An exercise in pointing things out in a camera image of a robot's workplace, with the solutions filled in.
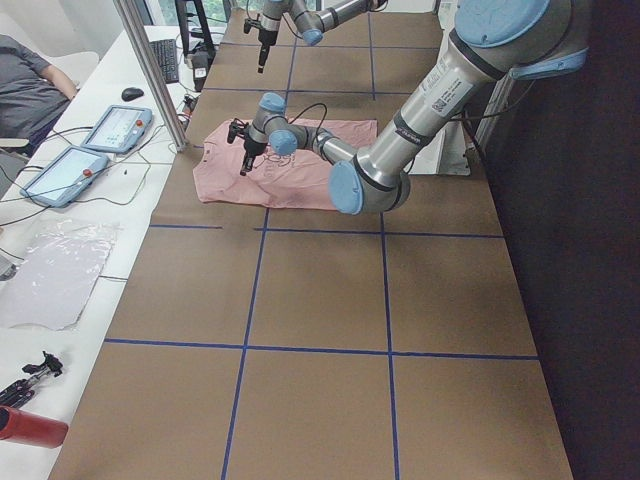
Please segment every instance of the gray shirt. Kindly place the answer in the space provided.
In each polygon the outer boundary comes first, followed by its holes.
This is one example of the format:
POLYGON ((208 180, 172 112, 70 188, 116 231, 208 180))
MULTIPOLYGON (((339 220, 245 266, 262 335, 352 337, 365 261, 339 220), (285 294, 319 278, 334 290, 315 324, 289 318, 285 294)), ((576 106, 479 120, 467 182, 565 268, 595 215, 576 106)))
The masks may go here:
POLYGON ((0 137, 30 138, 64 112, 69 100, 40 77, 49 62, 0 35, 0 137))

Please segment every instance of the blue joint cap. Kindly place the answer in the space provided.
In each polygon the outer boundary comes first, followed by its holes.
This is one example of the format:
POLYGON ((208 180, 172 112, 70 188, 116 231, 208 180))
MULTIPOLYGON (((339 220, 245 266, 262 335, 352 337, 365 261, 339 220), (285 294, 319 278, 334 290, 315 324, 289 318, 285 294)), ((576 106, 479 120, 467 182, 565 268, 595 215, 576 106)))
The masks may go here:
POLYGON ((282 98, 277 93, 267 92, 260 99, 261 108, 264 108, 268 112, 273 113, 284 113, 287 108, 287 104, 284 102, 284 98, 282 98))
POLYGON ((324 38, 324 34, 317 28, 312 28, 311 30, 302 32, 302 39, 310 47, 313 47, 314 45, 317 45, 318 43, 320 43, 323 38, 324 38))
POLYGON ((544 15, 551 0, 462 1, 455 17, 458 36, 477 48, 491 48, 524 35, 544 15))
POLYGON ((509 75, 514 80, 537 80, 538 78, 557 77, 580 70, 587 60, 587 50, 565 55, 564 57, 545 60, 543 62, 526 65, 524 67, 514 67, 509 75))
POLYGON ((329 196, 339 212, 356 215, 362 211, 362 183, 356 167, 351 162, 338 162, 331 169, 329 196))
POLYGON ((298 140, 289 130, 273 132, 269 135, 269 144, 278 155, 291 155, 298 148, 298 140))

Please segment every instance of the person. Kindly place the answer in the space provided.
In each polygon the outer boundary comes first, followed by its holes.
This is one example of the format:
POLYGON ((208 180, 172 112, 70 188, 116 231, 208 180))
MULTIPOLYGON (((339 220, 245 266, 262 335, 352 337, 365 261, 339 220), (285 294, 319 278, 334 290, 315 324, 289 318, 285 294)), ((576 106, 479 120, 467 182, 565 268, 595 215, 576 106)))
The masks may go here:
POLYGON ((0 35, 0 137, 27 139, 19 153, 35 152, 76 94, 62 70, 0 35))

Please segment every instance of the pink cloth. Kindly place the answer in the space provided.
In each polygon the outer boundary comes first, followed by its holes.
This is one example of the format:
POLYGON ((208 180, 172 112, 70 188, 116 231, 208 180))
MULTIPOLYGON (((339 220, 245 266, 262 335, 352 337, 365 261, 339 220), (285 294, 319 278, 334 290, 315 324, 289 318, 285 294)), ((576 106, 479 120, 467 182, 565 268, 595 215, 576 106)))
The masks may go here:
MULTIPOLYGON (((267 147, 255 159, 253 170, 241 176, 243 140, 227 143, 230 122, 223 122, 206 138, 202 160, 193 169, 200 201, 335 210, 328 188, 331 164, 313 152, 296 150, 280 157, 267 147)), ((296 124, 317 126, 318 120, 300 119, 296 124)), ((370 145, 377 133, 375 120, 325 120, 322 127, 354 147, 370 145)))

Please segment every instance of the white table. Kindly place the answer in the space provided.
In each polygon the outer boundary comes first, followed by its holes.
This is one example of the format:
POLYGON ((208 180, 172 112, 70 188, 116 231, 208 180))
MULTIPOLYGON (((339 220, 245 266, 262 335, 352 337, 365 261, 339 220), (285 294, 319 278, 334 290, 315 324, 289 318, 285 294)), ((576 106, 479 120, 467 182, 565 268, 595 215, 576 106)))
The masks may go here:
MULTIPOLYGON (((147 27, 147 34, 150 40, 176 38, 178 29, 147 27)), ((180 77, 184 86, 193 88, 191 71, 184 63, 181 63, 180 77)), ((162 124, 162 117, 125 32, 116 39, 54 130, 94 125, 108 106, 124 104, 120 94, 126 87, 139 87, 145 91, 143 97, 130 102, 129 105, 148 107, 154 112, 154 122, 143 139, 145 141, 149 138, 150 132, 162 124)), ((177 83, 168 85, 168 88, 176 106, 180 104, 185 93, 197 95, 177 83)), ((70 133, 67 138, 78 145, 86 134, 86 130, 70 133)), ((60 138, 47 141, 29 164, 44 166, 67 145, 60 138)), ((117 206, 105 201, 74 203, 65 209, 49 209, 29 220, 4 227, 4 232, 0 234, 0 246, 11 253, 21 255, 33 235, 38 232, 42 221, 70 217, 119 227, 116 244, 101 276, 125 280, 99 278, 80 319, 74 326, 62 331, 51 331, 37 326, 0 328, 0 388, 5 388, 19 378, 26 378, 27 375, 21 371, 22 366, 28 363, 40 364, 43 361, 42 350, 56 355, 64 364, 63 375, 50 378, 36 387, 35 397, 23 407, 25 411, 67 423, 73 418, 124 290, 126 278, 143 241, 151 212, 171 169, 175 149, 165 128, 143 150, 143 154, 152 163, 150 168, 139 155, 134 154, 98 177, 80 197, 107 197, 114 201, 127 201, 149 168, 143 188, 129 205, 117 206)), ((24 185, 34 175, 35 173, 24 172, 18 177, 17 183, 24 185)), ((18 188, 13 186, 4 198, 19 196, 18 188)), ((26 199, 0 204, 0 224, 24 217, 40 208, 26 199)), ((135 393, 123 392, 123 401, 131 394, 135 393)), ((0 480, 44 480, 48 477, 59 451, 60 448, 49 450, 0 442, 0 480)))

